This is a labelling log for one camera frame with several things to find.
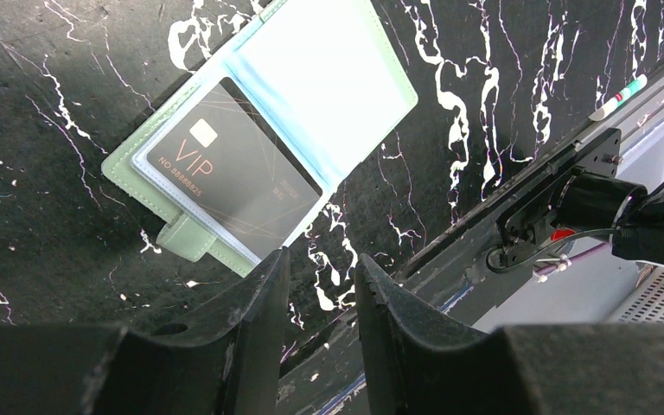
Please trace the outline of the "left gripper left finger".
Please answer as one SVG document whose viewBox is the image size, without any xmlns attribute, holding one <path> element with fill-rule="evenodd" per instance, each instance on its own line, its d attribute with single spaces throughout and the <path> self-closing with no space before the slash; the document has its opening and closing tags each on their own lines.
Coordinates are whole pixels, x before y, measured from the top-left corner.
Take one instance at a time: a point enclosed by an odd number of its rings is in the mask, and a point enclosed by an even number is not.
<svg viewBox="0 0 664 415">
<path fill-rule="evenodd" d="M 0 326 L 0 414 L 272 414 L 289 282 L 281 248 L 152 334 Z"/>
</svg>

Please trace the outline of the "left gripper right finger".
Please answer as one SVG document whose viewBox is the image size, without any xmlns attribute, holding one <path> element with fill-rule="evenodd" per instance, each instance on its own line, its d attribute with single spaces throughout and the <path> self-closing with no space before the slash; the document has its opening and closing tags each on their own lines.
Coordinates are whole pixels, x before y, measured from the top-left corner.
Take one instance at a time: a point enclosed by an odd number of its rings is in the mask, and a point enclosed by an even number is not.
<svg viewBox="0 0 664 415">
<path fill-rule="evenodd" d="M 664 323 L 483 333 L 366 255 L 354 286 L 373 414 L 664 414 Z"/>
</svg>

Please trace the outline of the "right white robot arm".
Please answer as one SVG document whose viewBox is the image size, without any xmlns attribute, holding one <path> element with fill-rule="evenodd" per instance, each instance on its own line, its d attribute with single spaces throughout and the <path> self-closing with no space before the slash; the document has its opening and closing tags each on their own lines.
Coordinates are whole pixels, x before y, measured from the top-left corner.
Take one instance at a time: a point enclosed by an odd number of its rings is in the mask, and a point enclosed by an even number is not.
<svg viewBox="0 0 664 415">
<path fill-rule="evenodd" d="M 611 245 L 611 254 L 664 266 L 664 182 L 641 184 L 582 172 L 552 194 L 555 224 Z"/>
</svg>

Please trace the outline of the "mint green card holder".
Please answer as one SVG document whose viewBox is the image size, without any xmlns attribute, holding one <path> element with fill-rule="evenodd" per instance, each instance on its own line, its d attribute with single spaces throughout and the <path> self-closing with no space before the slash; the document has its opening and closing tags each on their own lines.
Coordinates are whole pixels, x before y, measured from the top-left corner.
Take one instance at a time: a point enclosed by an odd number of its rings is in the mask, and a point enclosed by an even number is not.
<svg viewBox="0 0 664 415">
<path fill-rule="evenodd" d="M 158 245 L 240 276 L 289 246 L 418 96 L 369 1 L 274 1 L 108 156 Z"/>
</svg>

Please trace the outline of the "black VIP credit card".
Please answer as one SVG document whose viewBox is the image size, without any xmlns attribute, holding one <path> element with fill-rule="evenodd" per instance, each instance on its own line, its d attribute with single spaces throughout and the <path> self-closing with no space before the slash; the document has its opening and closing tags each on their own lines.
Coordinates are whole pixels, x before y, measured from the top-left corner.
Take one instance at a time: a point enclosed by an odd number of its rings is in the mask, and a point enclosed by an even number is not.
<svg viewBox="0 0 664 415">
<path fill-rule="evenodd" d="M 229 77 L 183 104 L 132 164 L 252 262 L 287 244 L 322 198 L 317 181 Z"/>
</svg>

